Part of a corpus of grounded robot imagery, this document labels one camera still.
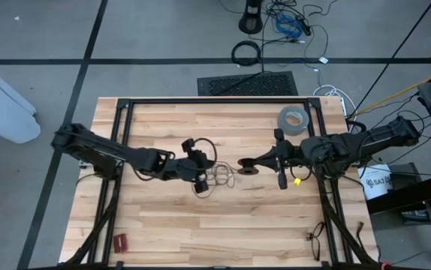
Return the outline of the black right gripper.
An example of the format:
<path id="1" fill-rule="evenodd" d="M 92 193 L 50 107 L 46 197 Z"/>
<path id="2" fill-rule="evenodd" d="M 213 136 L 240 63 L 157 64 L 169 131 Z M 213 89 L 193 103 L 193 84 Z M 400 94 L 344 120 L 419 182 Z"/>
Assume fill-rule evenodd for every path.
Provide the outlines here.
<path id="1" fill-rule="evenodd" d="M 272 170 L 278 169 L 278 184 L 281 190 L 288 188 L 288 180 L 285 175 L 286 161 L 292 158 L 294 151 L 293 145 L 285 139 L 285 135 L 282 129 L 274 130 L 274 137 L 276 138 L 275 150 L 272 148 L 267 153 L 256 157 L 254 165 L 267 167 Z"/>

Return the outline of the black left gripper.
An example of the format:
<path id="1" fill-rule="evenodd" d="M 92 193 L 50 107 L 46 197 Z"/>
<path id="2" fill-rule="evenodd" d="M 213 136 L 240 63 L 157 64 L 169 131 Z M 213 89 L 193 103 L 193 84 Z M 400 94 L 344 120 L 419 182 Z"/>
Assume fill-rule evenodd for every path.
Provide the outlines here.
<path id="1" fill-rule="evenodd" d="M 214 160 L 209 159 L 201 150 L 194 149 L 196 141 L 187 139 L 182 143 L 182 150 L 188 155 L 187 161 L 182 166 L 194 175 L 194 190 L 196 194 L 203 193 L 209 189 L 207 184 L 207 170 L 212 170 L 216 165 Z"/>

